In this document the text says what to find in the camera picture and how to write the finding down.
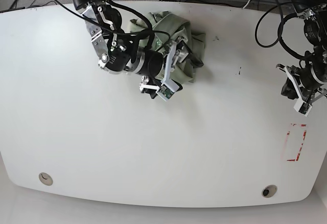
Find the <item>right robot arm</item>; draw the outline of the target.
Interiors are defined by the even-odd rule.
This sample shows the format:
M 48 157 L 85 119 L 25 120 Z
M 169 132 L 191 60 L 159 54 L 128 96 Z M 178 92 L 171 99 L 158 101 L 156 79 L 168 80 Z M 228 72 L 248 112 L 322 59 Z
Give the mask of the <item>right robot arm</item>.
M 99 67 L 141 77 L 139 89 L 169 100 L 203 67 L 205 34 L 169 11 L 143 15 L 113 0 L 72 0 L 85 20 Z

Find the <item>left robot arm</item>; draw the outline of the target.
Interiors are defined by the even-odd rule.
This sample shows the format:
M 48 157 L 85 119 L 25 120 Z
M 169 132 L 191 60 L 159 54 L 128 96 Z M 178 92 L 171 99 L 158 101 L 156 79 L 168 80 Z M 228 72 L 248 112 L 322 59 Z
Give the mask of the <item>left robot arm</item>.
M 303 31 L 307 40 L 313 46 L 313 52 L 306 51 L 303 55 L 291 50 L 280 39 L 279 42 L 290 55 L 304 62 L 304 66 L 276 67 L 287 75 L 287 81 L 282 88 L 282 95 L 296 99 L 301 105 L 310 106 L 319 88 L 326 84 L 326 0 L 290 0 L 295 13 L 283 19 L 278 29 L 283 30 L 285 22 L 291 18 L 302 18 Z

